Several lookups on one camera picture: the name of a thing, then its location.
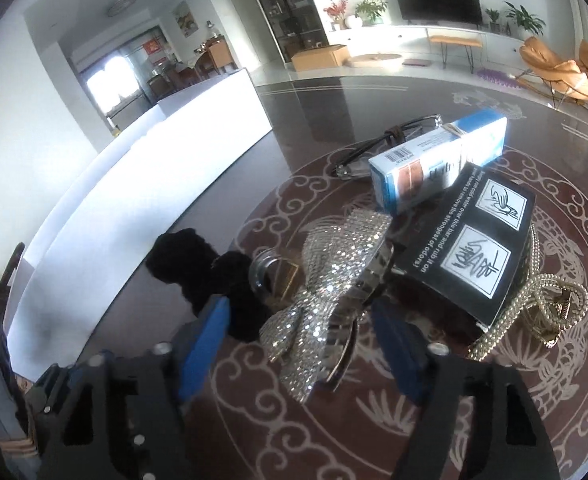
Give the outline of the silver sequin bow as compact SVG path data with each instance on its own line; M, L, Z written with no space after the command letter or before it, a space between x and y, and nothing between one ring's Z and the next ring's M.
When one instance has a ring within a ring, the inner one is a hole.
M269 361L281 363L280 381L304 404L316 386L337 388L355 350L362 312L382 282L393 243L388 214L356 209L340 224L317 226L303 244L303 284L291 304L259 332Z

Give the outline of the white sorting bin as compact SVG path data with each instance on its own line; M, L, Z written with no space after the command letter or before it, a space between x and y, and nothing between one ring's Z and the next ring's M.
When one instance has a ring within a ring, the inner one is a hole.
M271 130L247 70L170 96L137 119L52 209L9 299L14 371L77 361L156 238Z

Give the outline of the black cloth bundle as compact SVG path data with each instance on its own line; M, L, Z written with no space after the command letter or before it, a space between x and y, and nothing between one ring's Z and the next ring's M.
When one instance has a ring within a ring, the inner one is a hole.
M230 303L230 337L253 342L271 312L251 288L251 258L241 252L218 254L191 228L158 236L145 259L154 278L181 288L193 313L200 315L213 295Z

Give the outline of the black printed box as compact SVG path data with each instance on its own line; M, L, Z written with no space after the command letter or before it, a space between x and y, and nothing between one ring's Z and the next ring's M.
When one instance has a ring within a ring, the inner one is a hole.
M488 330L518 275L535 202L525 186L469 162L394 269Z

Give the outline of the blue white carton box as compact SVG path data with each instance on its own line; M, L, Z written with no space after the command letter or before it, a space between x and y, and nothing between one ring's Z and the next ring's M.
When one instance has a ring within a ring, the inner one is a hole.
M376 203L398 216L454 184L469 162L485 166L503 152L508 118L486 108L369 159Z

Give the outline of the black eyeglasses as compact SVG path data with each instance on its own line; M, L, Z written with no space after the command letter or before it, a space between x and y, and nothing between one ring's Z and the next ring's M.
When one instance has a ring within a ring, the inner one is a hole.
M370 176L371 157L390 148L397 148L402 143L436 129L442 123L442 116L429 114L387 128L382 136L361 142L358 148L354 148L341 158L330 170L330 175L344 181L367 178Z

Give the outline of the cardboard box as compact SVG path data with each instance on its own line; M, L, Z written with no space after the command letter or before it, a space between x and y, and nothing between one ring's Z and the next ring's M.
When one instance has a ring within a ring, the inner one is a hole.
M350 53L346 46L333 44L333 46L299 51L292 57L292 64L296 72L305 72L341 67L349 58Z

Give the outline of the wooden bench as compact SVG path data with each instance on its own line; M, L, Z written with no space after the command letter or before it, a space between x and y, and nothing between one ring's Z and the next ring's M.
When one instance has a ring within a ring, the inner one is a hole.
M443 68L446 68L448 65L449 48L460 47L464 49L470 73L472 74L475 72L474 50L483 49L483 44L479 39L436 35L429 36L428 41L430 44L439 45Z

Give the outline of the orange lounge chair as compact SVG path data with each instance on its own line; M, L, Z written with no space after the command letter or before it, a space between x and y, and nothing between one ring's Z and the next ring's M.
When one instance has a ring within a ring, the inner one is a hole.
M520 47L520 55L526 70L514 77L519 86L542 94L529 81L535 77L555 103L566 99L588 102L588 41L580 42L577 58L564 60L538 37L531 36Z

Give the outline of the red flower vase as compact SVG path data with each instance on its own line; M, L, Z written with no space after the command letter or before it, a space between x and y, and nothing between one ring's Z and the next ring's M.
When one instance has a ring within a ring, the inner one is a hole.
M323 12L329 17L334 32L343 30L345 27L345 16L347 12L348 0L332 1L323 9Z

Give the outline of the green potted plant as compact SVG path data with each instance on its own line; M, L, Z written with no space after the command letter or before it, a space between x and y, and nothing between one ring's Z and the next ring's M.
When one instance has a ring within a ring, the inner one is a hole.
M387 10L386 0L361 0L356 4L356 15L368 25L382 24Z

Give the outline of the dark display cabinet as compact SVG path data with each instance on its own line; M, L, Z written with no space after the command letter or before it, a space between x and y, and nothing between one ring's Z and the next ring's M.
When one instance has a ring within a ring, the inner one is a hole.
M329 44L313 0L258 1L285 63L300 51Z

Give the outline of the leafy floor plant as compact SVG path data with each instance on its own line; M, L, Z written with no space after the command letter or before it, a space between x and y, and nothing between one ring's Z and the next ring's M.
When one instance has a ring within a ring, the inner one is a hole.
M516 27L527 32L530 36L544 36L546 22L538 15L529 13L524 6L515 6L509 1L504 1L508 10L506 17L515 23Z

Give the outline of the black television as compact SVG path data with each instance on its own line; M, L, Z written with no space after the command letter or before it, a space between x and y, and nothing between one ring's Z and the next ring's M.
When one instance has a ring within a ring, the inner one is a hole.
M408 21L483 23L480 0L398 0L398 4Z

